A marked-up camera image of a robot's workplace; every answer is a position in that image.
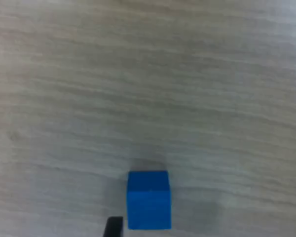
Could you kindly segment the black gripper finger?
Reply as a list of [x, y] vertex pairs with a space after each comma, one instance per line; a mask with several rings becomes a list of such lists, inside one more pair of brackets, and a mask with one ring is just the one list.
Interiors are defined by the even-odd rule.
[[103, 237], [123, 237], [122, 216], [111, 216], [107, 219]]

